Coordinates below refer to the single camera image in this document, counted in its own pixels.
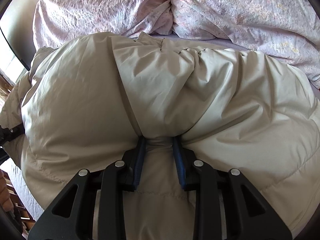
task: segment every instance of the wooden furniture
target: wooden furniture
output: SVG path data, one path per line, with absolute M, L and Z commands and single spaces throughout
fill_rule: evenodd
M 10 181 L 8 174 L 6 172 L 3 172 L 3 173 L 4 173 L 4 178 L 7 182 L 7 188 L 10 192 L 10 198 L 11 198 L 13 204 L 17 207 L 17 209 L 20 212 L 21 221 L 25 224 L 27 231 L 29 231 L 33 227 L 33 225 L 36 221 L 32 218 L 32 216 L 30 215 L 28 210 L 22 204 L 19 196 L 17 195 L 17 192 L 15 191 L 14 187 L 12 186 L 12 183 Z

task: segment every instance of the blue gripper pad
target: blue gripper pad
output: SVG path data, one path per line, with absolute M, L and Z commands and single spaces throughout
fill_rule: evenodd
M 138 155 L 137 155 L 137 160 L 136 160 L 134 171 L 133 171 L 133 185 L 135 186 L 135 189 L 137 189 L 137 186 L 140 183 L 144 155 L 146 153 L 146 139 L 144 137 L 140 137 L 139 140 L 141 142 L 138 143 L 138 146 L 139 146 L 139 149 L 137 149 Z
M 177 141 L 177 139 L 175 137 L 173 137 L 172 149 L 173 149 L 174 160 L 175 160 L 176 167 L 177 167 L 179 183 L 180 183 L 182 189 L 185 189 L 185 186 L 186 186 L 186 170 L 185 170 L 185 167 L 183 165 L 183 161 L 182 161 L 182 157 L 181 157 L 181 152 L 180 152 L 180 149 L 179 149 L 178 141 Z

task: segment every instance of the silver pin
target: silver pin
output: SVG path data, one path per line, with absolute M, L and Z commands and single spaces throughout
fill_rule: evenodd
M 122 167 L 124 165 L 124 161 L 116 161 L 116 167 Z
M 231 174 L 234 176 L 238 176 L 238 175 L 240 175 L 240 171 L 238 169 L 232 169 Z
M 195 166 L 197 166 L 197 167 L 201 167 L 201 166 L 203 166 L 203 161 L 201 161 L 201 160 L 195 160 L 195 161 L 193 162 L 193 164 L 194 164 Z
M 85 169 L 82 169 L 82 170 L 80 170 L 79 171 L 79 176 L 81 176 L 81 177 L 83 177 L 83 176 L 85 176 L 85 175 L 87 175 L 88 174 L 88 171 L 87 170 L 85 170 Z

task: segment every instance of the beige jacket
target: beige jacket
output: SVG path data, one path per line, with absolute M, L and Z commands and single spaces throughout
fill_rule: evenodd
M 320 202 L 320 105 L 300 70 L 255 51 L 97 33 L 40 50 L 0 125 L 46 208 L 80 170 L 104 169 L 148 138 L 137 192 L 124 193 L 127 239 L 191 239 L 170 136 L 214 168 L 238 168 L 297 235 Z

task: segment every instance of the metal rivet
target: metal rivet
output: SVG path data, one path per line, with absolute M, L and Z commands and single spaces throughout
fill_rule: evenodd
M 85 176 L 87 174 L 88 174 L 88 171 L 85 170 L 85 169 L 79 171 L 79 176 L 81 176 L 81 177 L 83 177 L 83 176 Z
M 194 164 L 195 166 L 197 166 L 197 167 L 201 167 L 201 166 L 203 166 L 203 161 L 201 161 L 201 160 L 195 160 L 193 164 Z
M 124 161 L 116 161 L 116 167 L 122 167 L 124 165 Z
M 240 175 L 240 171 L 238 169 L 232 169 L 231 174 L 234 176 L 238 176 L 238 175 Z

